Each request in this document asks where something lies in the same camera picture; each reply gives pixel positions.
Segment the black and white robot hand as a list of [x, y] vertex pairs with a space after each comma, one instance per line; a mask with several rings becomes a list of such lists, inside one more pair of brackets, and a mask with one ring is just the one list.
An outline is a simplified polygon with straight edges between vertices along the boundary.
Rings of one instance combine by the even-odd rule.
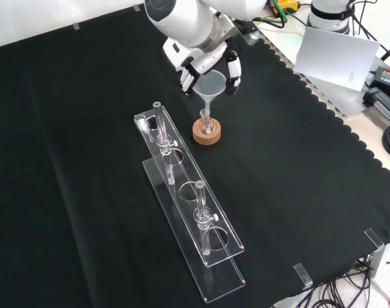
[[226, 79], [225, 92], [233, 95], [241, 84], [242, 67], [238, 54], [230, 49], [227, 42], [221, 43], [215, 50], [204, 52], [199, 48], [185, 47], [168, 38], [163, 51], [175, 71], [179, 75], [180, 92], [188, 95], [199, 77], [208, 74], [222, 60], [226, 60], [229, 77]]

